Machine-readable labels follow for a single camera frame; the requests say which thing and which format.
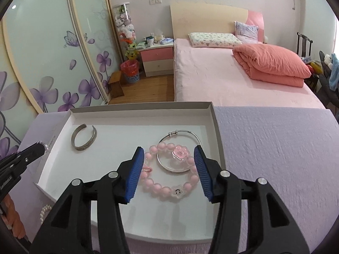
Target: purple tablecloth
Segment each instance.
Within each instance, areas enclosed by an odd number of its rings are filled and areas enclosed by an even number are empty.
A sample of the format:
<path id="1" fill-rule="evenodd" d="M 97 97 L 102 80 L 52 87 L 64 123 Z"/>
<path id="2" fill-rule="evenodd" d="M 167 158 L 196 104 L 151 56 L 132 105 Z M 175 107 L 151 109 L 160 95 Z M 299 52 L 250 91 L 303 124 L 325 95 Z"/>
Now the purple tablecloth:
<path id="1" fill-rule="evenodd" d="M 265 177 L 299 225 L 311 251 L 339 214 L 339 126 L 329 110 L 269 107 L 215 107 L 226 167 L 239 178 Z M 20 149 L 48 142 L 65 113 L 39 115 Z M 51 201 L 33 184 L 38 161 L 28 166 L 10 195 L 33 240 L 41 208 Z M 240 250 L 245 249 L 247 221 L 242 219 Z M 92 228 L 97 249 L 97 231 Z M 164 245 L 128 239 L 131 252 L 204 253 L 208 244 Z"/>

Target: pink flower charm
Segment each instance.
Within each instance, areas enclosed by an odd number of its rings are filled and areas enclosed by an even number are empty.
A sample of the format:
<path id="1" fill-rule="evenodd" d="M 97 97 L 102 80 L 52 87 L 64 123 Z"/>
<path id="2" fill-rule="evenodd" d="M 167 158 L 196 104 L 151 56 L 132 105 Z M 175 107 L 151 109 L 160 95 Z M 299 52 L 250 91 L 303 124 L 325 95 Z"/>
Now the pink flower charm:
<path id="1" fill-rule="evenodd" d="M 179 160 L 182 160 L 182 161 L 184 161 L 187 157 L 190 156 L 190 153 L 189 153 L 187 147 L 181 146 L 181 145 L 175 146 L 172 154 L 173 154 L 173 157 L 175 159 L 179 159 Z"/>
<path id="2" fill-rule="evenodd" d="M 181 199 L 185 195 L 185 190 L 182 185 L 177 185 L 172 187 L 172 197 Z"/>

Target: white box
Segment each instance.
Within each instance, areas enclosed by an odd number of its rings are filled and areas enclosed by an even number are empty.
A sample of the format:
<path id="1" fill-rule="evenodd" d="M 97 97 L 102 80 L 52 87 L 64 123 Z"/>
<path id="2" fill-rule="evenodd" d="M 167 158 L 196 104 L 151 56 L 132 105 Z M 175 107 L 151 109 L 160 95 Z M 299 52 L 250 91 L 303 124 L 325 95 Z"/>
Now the white box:
<path id="1" fill-rule="evenodd" d="M 84 151 L 71 146 L 71 135 L 81 124 L 76 145 L 82 145 L 98 131 L 94 143 Z M 50 199 L 56 201 L 69 183 L 100 179 L 115 171 L 122 161 L 132 158 L 136 147 L 148 150 L 162 137 L 175 130 L 195 133 L 207 157 L 225 169 L 222 143 L 211 102 L 159 102 L 121 104 L 71 109 L 56 128 L 49 142 L 49 152 L 40 161 L 35 183 Z M 175 144 L 185 145 L 193 153 L 197 145 L 187 135 L 171 137 Z M 172 174 L 152 162 L 151 178 L 163 186 L 184 184 L 187 173 Z M 128 205 L 120 205 L 126 236 L 156 243 L 204 243 L 213 236 L 218 205 L 208 202 L 200 182 L 180 200 L 160 200 L 137 186 Z M 92 203 L 91 222 L 97 224 L 97 206 Z"/>

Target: silver bolt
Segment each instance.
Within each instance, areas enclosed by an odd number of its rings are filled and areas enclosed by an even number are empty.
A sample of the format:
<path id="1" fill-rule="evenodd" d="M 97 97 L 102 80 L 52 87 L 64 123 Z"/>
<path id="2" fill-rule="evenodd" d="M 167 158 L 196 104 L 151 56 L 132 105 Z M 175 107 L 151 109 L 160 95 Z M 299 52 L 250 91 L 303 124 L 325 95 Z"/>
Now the silver bolt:
<path id="1" fill-rule="evenodd" d="M 260 184 L 262 184 L 262 185 L 267 184 L 267 180 L 264 179 L 263 177 L 258 178 L 258 182 L 259 182 Z"/>
<path id="2" fill-rule="evenodd" d="M 81 183 L 81 180 L 79 180 L 78 178 L 72 180 L 72 185 L 73 186 L 78 186 Z"/>
<path id="3" fill-rule="evenodd" d="M 231 175 L 231 173 L 226 171 L 226 170 L 222 170 L 220 172 L 220 175 L 223 176 L 223 177 L 229 177 Z"/>
<path id="4" fill-rule="evenodd" d="M 113 172 L 109 172 L 109 173 L 108 173 L 108 176 L 109 176 L 110 178 L 116 178 L 116 177 L 119 176 L 119 174 L 118 174 L 118 172 L 113 171 Z"/>

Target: pink bead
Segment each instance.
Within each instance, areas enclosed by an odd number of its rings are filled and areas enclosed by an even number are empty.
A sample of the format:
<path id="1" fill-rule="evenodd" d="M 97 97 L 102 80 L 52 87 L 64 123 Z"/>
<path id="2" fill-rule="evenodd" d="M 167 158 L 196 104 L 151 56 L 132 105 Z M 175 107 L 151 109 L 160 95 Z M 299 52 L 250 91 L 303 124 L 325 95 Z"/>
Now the pink bead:
<path id="1" fill-rule="evenodd" d="M 173 151 L 174 148 L 175 148 L 175 144 L 173 144 L 173 143 L 168 143 L 168 144 L 167 144 L 167 149 L 168 149 L 169 151 Z"/>
<path id="2" fill-rule="evenodd" d="M 146 179 L 144 182 L 144 185 L 146 188 L 150 188 L 151 186 L 153 186 L 153 184 L 154 184 L 154 181 L 151 178 Z"/>
<path id="3" fill-rule="evenodd" d="M 190 167 L 190 170 L 193 174 L 197 174 L 198 173 L 198 170 L 197 170 L 197 167 L 196 166 L 191 166 Z"/>
<path id="4" fill-rule="evenodd" d="M 141 171 L 140 178 L 141 178 L 141 179 L 146 179 L 146 178 L 148 178 L 148 173 L 147 173 L 146 171 Z"/>
<path id="5" fill-rule="evenodd" d="M 199 181 L 199 177 L 197 175 L 192 175 L 190 178 L 189 178 L 189 182 L 194 185 L 194 184 L 197 184 Z"/>
<path id="6" fill-rule="evenodd" d="M 152 159 L 152 154 L 150 152 L 145 153 L 145 159 L 151 160 Z"/>
<path id="7" fill-rule="evenodd" d="M 158 144 L 158 149 L 159 150 L 165 150 L 166 149 L 166 143 L 165 142 L 160 142 Z"/>
<path id="8" fill-rule="evenodd" d="M 163 187 L 161 189 L 161 194 L 164 196 L 164 197 L 168 197 L 171 193 L 171 189 L 169 187 Z"/>
<path id="9" fill-rule="evenodd" d="M 193 158 L 192 156 L 190 156 L 190 157 L 187 159 L 187 164 L 188 164 L 189 166 L 194 165 L 194 158 Z"/>
<path id="10" fill-rule="evenodd" d="M 156 184 L 153 185 L 152 190 L 153 190 L 154 193 L 158 194 L 158 193 L 160 193 L 161 188 L 162 188 L 161 184 L 156 183 Z"/>
<path id="11" fill-rule="evenodd" d="M 158 151 L 158 148 L 157 148 L 155 145 L 152 145 L 152 146 L 150 147 L 150 152 L 151 152 L 151 153 L 156 154 L 157 151 Z"/>
<path id="12" fill-rule="evenodd" d="M 184 184 L 184 189 L 186 192 L 190 192 L 192 190 L 192 184 L 190 184 L 189 182 L 186 182 Z"/>

